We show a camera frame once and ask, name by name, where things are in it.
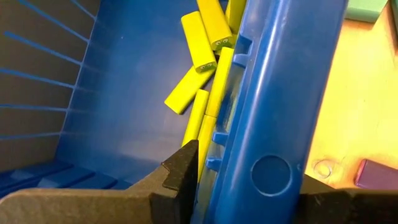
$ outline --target blue plastic bin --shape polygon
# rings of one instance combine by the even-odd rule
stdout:
[[[345,7],[248,0],[193,223],[289,221]],[[126,189],[179,149],[190,108],[163,101],[192,66],[180,18],[196,1],[0,9],[0,197]]]

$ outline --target wooden table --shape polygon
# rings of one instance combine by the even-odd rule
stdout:
[[[375,24],[345,20],[306,174],[354,187],[362,159],[398,169],[398,40],[389,3]],[[314,165],[332,162],[321,178]]]

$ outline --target purple block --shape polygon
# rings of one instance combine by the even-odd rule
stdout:
[[[362,189],[398,190],[398,170],[364,159],[354,181]]]

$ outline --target yellow wooden block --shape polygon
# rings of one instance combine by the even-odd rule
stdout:
[[[195,11],[183,16],[181,23],[195,70],[205,72],[215,69],[216,59],[207,39],[200,13]]]
[[[246,7],[246,0],[229,0],[225,10],[226,21],[233,34],[239,32],[241,21]]]
[[[198,73],[194,67],[191,67],[164,103],[177,114],[182,113],[193,100],[197,91],[213,74],[214,70]]]
[[[185,130],[182,146],[191,140],[198,139],[198,134],[201,126],[201,121],[205,115],[207,101],[209,99],[209,92],[206,90],[198,90],[193,102],[191,115]]]
[[[222,47],[232,47],[232,33],[220,2],[218,0],[197,0],[197,3],[211,49],[220,50]]]
[[[216,75],[213,80],[213,85],[211,86],[209,102],[206,107],[206,115],[215,118],[218,116],[221,101],[225,93],[226,80],[228,78],[229,69],[231,68],[233,54],[234,50],[229,47],[223,47],[221,49]]]
[[[207,156],[207,150],[210,145],[211,136],[213,135],[213,129],[216,125],[216,118],[205,115],[203,122],[200,127],[198,136],[199,141],[199,152],[198,152],[198,182],[200,181],[201,172],[205,165],[205,159]]]
[[[232,38],[233,38],[233,46],[232,46],[232,49],[235,49],[236,40],[238,39],[238,35],[237,35],[237,34],[232,34]],[[220,56],[220,55],[221,55],[221,49],[220,49],[220,50],[216,50],[216,51],[214,52],[214,54]]]

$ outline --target circular indent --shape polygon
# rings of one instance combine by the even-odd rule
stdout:
[[[324,159],[317,161],[313,166],[313,171],[322,179],[329,178],[333,173],[333,166],[335,165],[334,161],[329,159]]]
[[[290,183],[291,171],[288,163],[277,156],[264,156],[253,166],[251,178],[260,193],[277,195]]]

